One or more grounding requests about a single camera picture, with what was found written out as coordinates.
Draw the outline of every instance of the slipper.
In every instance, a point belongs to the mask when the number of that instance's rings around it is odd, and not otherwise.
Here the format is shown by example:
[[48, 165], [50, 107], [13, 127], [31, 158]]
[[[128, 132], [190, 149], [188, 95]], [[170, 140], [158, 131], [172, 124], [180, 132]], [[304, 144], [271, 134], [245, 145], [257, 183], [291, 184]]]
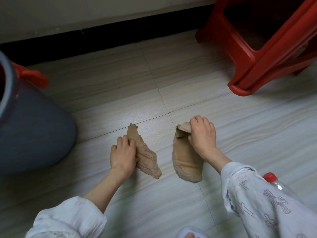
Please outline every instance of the slipper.
[[195, 238], [208, 238], [208, 236], [200, 229], [193, 226], [185, 226], [176, 235], [176, 238], [184, 238], [188, 233], [193, 233]]

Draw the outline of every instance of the wall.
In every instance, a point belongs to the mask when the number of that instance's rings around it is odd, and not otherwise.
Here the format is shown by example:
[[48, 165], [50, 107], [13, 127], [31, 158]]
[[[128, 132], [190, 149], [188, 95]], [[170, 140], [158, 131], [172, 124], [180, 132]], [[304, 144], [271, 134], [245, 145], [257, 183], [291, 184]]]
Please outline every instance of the wall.
[[0, 43], [208, 5], [216, 0], [0, 0]]

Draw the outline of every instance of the tile floor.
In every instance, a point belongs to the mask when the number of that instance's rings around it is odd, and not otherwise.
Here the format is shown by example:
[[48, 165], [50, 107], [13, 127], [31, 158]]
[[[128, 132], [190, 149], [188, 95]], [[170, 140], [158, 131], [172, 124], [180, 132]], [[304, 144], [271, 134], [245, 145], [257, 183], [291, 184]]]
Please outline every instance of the tile floor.
[[178, 178], [172, 166], [177, 124], [200, 114], [214, 122], [217, 145], [232, 160], [260, 174], [275, 172], [317, 212], [316, 66], [275, 80], [252, 96], [227, 87], [234, 74], [215, 43], [198, 44], [195, 31], [38, 64], [50, 78], [43, 92], [71, 112], [78, 125], [70, 154], [47, 169], [2, 178], [0, 236], [23, 237], [36, 214], [83, 195], [109, 171], [110, 147], [130, 123], [157, 153], [163, 175], [139, 170], [106, 210], [104, 238], [175, 237], [194, 225], [210, 237], [247, 237], [228, 216], [220, 177], [205, 165], [197, 184]]

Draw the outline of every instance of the clear plastic bottle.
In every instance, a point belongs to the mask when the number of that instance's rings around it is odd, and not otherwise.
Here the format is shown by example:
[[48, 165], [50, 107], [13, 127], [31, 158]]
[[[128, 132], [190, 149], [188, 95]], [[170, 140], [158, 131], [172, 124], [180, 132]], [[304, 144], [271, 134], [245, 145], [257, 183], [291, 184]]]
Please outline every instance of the clear plastic bottle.
[[263, 175], [263, 178], [267, 182], [269, 182], [271, 185], [278, 188], [283, 193], [287, 194], [288, 196], [292, 197], [293, 199], [304, 204], [304, 202], [298, 197], [298, 195], [291, 188], [289, 188], [286, 184], [284, 184], [283, 182], [281, 182], [277, 179], [277, 177], [274, 173], [271, 173], [271, 172], [266, 173], [265, 175]]

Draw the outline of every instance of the trash can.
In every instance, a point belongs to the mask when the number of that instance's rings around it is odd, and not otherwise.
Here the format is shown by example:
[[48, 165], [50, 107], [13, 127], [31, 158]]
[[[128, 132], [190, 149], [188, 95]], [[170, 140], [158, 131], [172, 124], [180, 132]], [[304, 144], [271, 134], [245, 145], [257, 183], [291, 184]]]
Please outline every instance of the trash can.
[[71, 115], [23, 79], [13, 65], [0, 51], [0, 176], [56, 164], [69, 153], [77, 135]]

